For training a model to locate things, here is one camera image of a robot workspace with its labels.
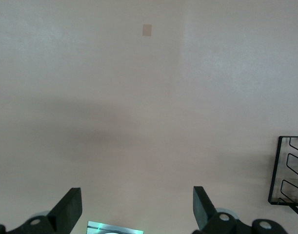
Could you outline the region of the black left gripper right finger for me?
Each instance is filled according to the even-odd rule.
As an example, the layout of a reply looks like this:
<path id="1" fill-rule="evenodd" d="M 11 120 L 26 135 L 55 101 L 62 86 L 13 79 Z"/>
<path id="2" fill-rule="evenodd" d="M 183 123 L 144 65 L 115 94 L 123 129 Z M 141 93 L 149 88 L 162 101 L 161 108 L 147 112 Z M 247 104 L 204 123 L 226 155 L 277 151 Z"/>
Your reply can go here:
<path id="1" fill-rule="evenodd" d="M 193 213 L 199 227 L 195 234 L 285 234 L 278 223 L 256 219 L 246 225 L 227 212 L 218 212 L 202 186 L 193 188 Z"/>

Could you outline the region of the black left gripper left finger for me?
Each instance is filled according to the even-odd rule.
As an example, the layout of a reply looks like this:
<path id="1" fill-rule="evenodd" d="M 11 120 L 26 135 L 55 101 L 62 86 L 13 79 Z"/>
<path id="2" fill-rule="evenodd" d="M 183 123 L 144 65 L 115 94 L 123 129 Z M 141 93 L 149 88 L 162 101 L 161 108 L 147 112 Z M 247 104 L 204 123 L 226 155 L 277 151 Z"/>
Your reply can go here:
<path id="1" fill-rule="evenodd" d="M 48 214 L 32 217 L 10 231 L 0 224 L 0 234 L 69 234 L 81 215 L 81 188 L 71 188 Z"/>

